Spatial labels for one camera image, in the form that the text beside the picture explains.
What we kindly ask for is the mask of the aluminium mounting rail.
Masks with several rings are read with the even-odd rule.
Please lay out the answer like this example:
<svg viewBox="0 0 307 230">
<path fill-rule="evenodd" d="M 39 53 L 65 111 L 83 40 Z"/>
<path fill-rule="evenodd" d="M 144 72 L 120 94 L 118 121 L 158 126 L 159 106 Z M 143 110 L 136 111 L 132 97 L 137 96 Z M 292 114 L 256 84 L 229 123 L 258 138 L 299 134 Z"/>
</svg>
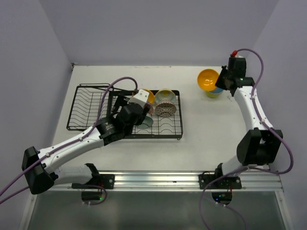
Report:
<svg viewBox="0 0 307 230">
<path fill-rule="evenodd" d="M 115 175 L 114 191 L 144 191 L 144 192 L 198 192 L 198 171 L 159 172 L 159 171 L 101 171 Z M 242 189 L 233 191 L 275 192 L 282 191 L 283 186 L 279 176 L 258 171 L 247 171 L 238 176 Z"/>
</svg>

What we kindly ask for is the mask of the blue glossy bowl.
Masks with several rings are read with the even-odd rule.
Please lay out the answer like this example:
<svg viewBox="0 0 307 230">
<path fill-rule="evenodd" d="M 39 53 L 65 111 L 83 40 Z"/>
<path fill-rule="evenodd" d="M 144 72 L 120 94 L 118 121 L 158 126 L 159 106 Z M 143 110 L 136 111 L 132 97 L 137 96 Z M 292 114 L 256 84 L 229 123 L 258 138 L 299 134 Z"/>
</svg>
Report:
<svg viewBox="0 0 307 230">
<path fill-rule="evenodd" d="M 223 91 L 224 91 L 223 89 L 216 87 L 214 90 L 208 91 L 208 93 L 210 93 L 210 94 L 221 94 Z"/>
</svg>

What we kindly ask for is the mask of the smooth yellow bowl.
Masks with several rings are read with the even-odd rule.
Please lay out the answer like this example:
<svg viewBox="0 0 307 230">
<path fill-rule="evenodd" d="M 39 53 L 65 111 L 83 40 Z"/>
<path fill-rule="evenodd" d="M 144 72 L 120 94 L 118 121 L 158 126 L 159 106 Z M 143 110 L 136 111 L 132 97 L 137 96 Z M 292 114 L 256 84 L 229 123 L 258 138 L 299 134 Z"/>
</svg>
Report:
<svg viewBox="0 0 307 230">
<path fill-rule="evenodd" d="M 204 69 L 197 77 L 198 86 L 204 91 L 213 91 L 216 88 L 215 84 L 218 77 L 219 73 L 217 71 L 213 69 Z"/>
</svg>

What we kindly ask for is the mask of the lime green bowl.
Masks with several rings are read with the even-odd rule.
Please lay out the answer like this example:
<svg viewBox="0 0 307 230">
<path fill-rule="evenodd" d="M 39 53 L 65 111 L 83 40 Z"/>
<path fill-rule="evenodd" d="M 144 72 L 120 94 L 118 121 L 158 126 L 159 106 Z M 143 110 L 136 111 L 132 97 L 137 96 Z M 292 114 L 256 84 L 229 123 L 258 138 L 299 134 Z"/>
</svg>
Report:
<svg viewBox="0 0 307 230">
<path fill-rule="evenodd" d="M 223 93 L 223 91 L 220 92 L 206 91 L 205 93 L 206 96 L 209 98 L 218 98 Z"/>
</svg>

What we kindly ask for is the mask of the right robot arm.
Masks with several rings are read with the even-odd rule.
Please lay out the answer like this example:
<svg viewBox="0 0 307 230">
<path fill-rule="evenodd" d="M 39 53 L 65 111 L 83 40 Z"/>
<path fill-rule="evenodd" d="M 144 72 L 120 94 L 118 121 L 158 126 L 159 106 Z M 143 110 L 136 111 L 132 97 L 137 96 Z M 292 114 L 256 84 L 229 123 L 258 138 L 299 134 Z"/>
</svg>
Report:
<svg viewBox="0 0 307 230">
<path fill-rule="evenodd" d="M 245 58 L 231 56 L 228 65 L 222 67 L 215 84 L 231 93 L 240 108 L 247 131 L 237 145 L 236 155 L 229 161 L 220 163 L 215 170 L 213 181 L 219 188 L 229 185 L 231 177 L 237 176 L 244 167 L 273 163 L 281 145 L 281 141 L 269 131 L 269 128 L 273 129 L 273 125 L 266 118 L 256 90 L 253 89 L 253 78 L 246 77 L 246 68 Z"/>
</svg>

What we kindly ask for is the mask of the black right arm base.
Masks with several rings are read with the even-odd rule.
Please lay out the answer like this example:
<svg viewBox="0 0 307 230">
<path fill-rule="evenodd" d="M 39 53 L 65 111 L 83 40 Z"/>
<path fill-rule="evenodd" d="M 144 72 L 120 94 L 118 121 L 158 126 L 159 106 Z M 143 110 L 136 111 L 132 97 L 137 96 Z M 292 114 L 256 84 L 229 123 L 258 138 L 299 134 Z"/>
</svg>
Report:
<svg viewBox="0 0 307 230">
<path fill-rule="evenodd" d="M 204 171 L 198 175 L 200 189 L 204 189 L 210 182 L 222 176 L 222 170 L 216 168 L 214 172 Z M 233 198 L 234 189 L 242 189 L 239 177 L 225 177 L 212 183 L 208 189 L 212 190 L 211 195 L 215 202 L 229 205 Z"/>
</svg>

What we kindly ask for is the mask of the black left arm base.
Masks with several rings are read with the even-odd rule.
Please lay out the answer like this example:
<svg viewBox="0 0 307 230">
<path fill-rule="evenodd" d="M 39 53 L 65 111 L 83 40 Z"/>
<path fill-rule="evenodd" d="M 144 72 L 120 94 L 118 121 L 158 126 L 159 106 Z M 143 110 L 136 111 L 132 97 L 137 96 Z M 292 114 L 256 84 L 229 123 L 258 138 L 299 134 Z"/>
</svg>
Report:
<svg viewBox="0 0 307 230">
<path fill-rule="evenodd" d="M 72 183 L 72 189 L 82 189 L 81 199 L 88 206 L 96 206 L 106 201 L 107 189 L 113 189 L 115 175 L 110 173 L 101 174 L 92 164 L 86 166 L 91 172 L 91 179 L 86 183 Z"/>
</svg>

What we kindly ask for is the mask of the yellow ribbed bowl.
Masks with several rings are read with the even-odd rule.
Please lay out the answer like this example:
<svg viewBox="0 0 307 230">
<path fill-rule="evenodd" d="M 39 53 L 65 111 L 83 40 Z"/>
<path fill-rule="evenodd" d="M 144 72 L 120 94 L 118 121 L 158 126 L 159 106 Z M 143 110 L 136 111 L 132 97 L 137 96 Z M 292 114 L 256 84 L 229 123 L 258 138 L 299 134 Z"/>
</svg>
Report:
<svg viewBox="0 0 307 230">
<path fill-rule="evenodd" d="M 155 102 L 155 95 L 153 94 L 153 92 L 151 90 L 149 90 L 149 89 L 145 89 L 145 90 L 149 93 L 147 101 L 150 104 L 153 104 Z"/>
</svg>

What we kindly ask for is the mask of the blue zigzag patterned bowl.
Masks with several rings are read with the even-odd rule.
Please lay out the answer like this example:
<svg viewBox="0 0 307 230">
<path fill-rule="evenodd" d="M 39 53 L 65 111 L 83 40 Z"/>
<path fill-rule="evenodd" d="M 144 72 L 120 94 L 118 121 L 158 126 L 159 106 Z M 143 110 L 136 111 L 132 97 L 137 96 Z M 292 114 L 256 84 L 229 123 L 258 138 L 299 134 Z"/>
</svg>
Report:
<svg viewBox="0 0 307 230">
<path fill-rule="evenodd" d="M 147 105 L 147 107 L 149 108 L 148 114 L 149 114 L 149 115 L 152 115 L 153 112 L 154 112 L 153 105 L 152 105 L 151 103 L 147 103 L 146 105 Z"/>
</svg>

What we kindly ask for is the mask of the brown diamond patterned bowl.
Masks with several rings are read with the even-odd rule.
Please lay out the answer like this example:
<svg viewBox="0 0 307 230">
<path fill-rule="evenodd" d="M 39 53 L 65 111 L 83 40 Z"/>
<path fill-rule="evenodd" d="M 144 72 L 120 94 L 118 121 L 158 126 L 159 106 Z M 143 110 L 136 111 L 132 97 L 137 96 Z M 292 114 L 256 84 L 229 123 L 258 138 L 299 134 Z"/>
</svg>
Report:
<svg viewBox="0 0 307 230">
<path fill-rule="evenodd" d="M 162 117 L 169 117 L 173 116 L 177 108 L 172 103 L 160 103 L 155 107 L 155 114 Z"/>
</svg>

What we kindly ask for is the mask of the yellow teal patterned bowl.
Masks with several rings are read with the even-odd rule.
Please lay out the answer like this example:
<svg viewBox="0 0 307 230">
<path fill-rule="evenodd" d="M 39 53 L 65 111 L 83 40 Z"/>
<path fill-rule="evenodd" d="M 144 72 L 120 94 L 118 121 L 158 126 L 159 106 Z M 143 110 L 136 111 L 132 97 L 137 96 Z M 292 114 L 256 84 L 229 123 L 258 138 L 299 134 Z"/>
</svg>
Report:
<svg viewBox="0 0 307 230">
<path fill-rule="evenodd" d="M 155 94 L 155 103 L 159 104 L 163 100 L 168 100 L 174 103 L 176 101 L 176 95 L 170 89 L 161 89 Z"/>
</svg>

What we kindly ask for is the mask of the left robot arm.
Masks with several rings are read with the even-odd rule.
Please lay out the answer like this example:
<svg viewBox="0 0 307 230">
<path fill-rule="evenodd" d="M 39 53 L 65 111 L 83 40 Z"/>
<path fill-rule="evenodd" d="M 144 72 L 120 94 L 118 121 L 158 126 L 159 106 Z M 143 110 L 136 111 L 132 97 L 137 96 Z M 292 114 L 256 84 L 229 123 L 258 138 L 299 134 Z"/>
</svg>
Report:
<svg viewBox="0 0 307 230">
<path fill-rule="evenodd" d="M 58 184 L 97 187 L 100 184 L 99 172 L 92 163 L 71 169 L 62 166 L 84 153 L 131 135 L 133 127 L 140 125 L 150 110 L 148 97 L 149 93 L 144 90 L 139 90 L 131 98 L 119 95 L 112 113 L 79 135 L 45 149 L 26 149 L 22 170 L 31 194 L 43 193 Z"/>
</svg>

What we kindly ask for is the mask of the pale teal textured bowl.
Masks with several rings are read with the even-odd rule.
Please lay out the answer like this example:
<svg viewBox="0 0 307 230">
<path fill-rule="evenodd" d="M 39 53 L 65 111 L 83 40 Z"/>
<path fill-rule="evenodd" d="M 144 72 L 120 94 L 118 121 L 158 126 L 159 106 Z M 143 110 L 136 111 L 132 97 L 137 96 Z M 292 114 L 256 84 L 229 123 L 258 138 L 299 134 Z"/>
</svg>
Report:
<svg viewBox="0 0 307 230">
<path fill-rule="evenodd" d="M 153 125 L 153 122 L 154 121 L 153 121 L 153 119 L 150 116 L 146 116 L 144 118 L 143 122 L 140 125 L 138 125 L 137 127 L 138 128 L 142 128 L 142 129 L 150 128 Z"/>
</svg>

